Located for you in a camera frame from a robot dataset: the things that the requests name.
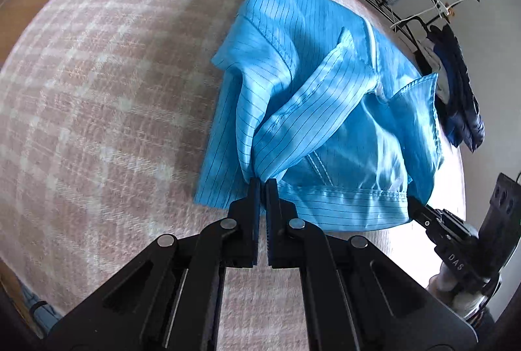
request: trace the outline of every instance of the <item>black cable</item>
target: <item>black cable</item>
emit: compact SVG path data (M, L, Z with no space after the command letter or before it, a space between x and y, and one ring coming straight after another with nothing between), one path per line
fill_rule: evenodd
M35 311L38 310L38 308L46 306L46 305L48 305L47 301L38 301L38 302L35 302L29 309L29 314L31 315L33 322L35 322L36 325L38 326L38 328L42 331L43 337L47 336L47 332L45 330L45 327L43 327L42 324L36 319Z

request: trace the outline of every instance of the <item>blue striped garment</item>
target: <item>blue striped garment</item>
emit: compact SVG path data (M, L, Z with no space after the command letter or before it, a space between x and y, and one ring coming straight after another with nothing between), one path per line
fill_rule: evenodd
M331 0L246 0L212 62L224 77L195 195L227 208L251 177L325 230L408 222L441 148L436 74Z

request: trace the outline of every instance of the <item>plaid fabric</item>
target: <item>plaid fabric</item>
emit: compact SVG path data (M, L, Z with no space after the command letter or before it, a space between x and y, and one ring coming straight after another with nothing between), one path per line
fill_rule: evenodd
M210 58L242 1L51 0L0 71L0 254L61 312L160 234L225 216L192 196L221 82ZM390 252L411 229L368 236ZM266 267L260 232L260 265L227 274L219 347L306 349L298 271ZM428 278L439 260L424 260Z

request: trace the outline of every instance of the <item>hanging clothes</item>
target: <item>hanging clothes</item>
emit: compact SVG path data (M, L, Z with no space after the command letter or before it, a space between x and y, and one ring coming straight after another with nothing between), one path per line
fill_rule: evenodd
M442 155L434 91L366 20L331 0L246 0L212 62L225 71L195 202L227 208L251 177L325 230L409 221Z
M459 146L464 142L474 152L485 139L485 126L479 114L478 102L472 92L468 69L459 42L448 24L442 30L437 26L431 26L426 41L428 42L421 43L424 45L423 50L419 47L421 56L415 53L416 60L422 72L440 74L436 109L445 135L452 145ZM439 89L445 87L449 88L448 100L444 93L439 93Z

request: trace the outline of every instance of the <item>pink plaid blanket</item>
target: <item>pink plaid blanket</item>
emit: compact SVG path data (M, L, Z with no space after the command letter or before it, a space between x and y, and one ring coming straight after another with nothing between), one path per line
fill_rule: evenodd
M221 81L210 58L242 1L51 0L0 71L0 255L62 312L160 234L225 215L192 196ZM434 195L463 216L459 153L444 146ZM368 237L424 285L437 272L421 227ZM306 349L298 271L270 270L265 252L230 270L219 347Z

